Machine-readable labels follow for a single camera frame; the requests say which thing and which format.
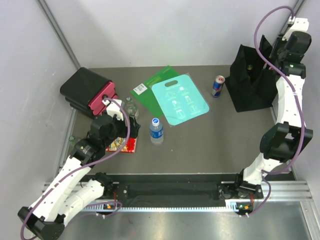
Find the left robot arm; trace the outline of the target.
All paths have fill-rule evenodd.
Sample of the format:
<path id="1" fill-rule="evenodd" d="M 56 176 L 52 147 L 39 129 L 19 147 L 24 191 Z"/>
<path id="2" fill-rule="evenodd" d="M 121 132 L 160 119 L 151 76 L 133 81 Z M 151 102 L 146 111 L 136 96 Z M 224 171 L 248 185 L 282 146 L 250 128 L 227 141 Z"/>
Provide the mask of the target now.
<path id="1" fill-rule="evenodd" d="M 118 120 L 106 113 L 98 116 L 90 125 L 86 137 L 80 139 L 56 178 L 41 197 L 31 206 L 18 211 L 22 221 L 20 237 L 28 229 L 40 240 L 57 240 L 70 221 L 92 201 L 115 196 L 112 179 L 105 173 L 96 173 L 76 193 L 72 190 L 99 162 L 107 160 L 106 149 L 117 138 L 137 138 L 140 125 L 134 116 Z"/>

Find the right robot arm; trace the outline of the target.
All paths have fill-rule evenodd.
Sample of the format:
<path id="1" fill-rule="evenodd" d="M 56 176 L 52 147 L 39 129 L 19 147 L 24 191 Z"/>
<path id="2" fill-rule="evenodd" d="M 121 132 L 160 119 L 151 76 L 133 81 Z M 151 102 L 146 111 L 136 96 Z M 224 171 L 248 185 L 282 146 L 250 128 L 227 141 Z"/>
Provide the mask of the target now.
<path id="1" fill-rule="evenodd" d="M 268 108 L 277 99 L 277 119 L 261 138 L 254 162 L 236 175 L 233 184 L 218 187 L 222 199 L 262 198 L 263 177 L 292 160 L 313 138 L 300 117 L 306 78 L 302 59 L 311 42 L 308 33 L 294 31 L 289 37 L 278 36 L 274 46 L 262 37 L 258 49 L 239 47 L 225 81 L 235 110 Z"/>

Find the clear water bottle blue cap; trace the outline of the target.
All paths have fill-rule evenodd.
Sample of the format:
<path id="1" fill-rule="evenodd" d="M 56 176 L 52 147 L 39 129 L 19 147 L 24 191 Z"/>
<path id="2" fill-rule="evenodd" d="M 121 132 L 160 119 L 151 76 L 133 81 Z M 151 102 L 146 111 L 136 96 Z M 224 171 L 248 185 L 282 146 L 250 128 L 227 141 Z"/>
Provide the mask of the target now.
<path id="1" fill-rule="evenodd" d="M 155 145 L 161 145 L 164 141 L 164 127 L 158 118 L 153 118 L 149 126 L 151 142 Z"/>

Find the red bull can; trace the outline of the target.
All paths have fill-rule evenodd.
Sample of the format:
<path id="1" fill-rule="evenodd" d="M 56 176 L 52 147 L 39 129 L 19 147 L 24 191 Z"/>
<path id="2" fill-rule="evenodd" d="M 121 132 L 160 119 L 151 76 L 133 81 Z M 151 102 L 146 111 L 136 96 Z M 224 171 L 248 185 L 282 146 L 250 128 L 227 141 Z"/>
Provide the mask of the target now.
<path id="1" fill-rule="evenodd" d="M 225 80 L 226 79 L 222 75 L 215 77 L 211 91 L 213 97 L 218 98 L 220 96 Z"/>

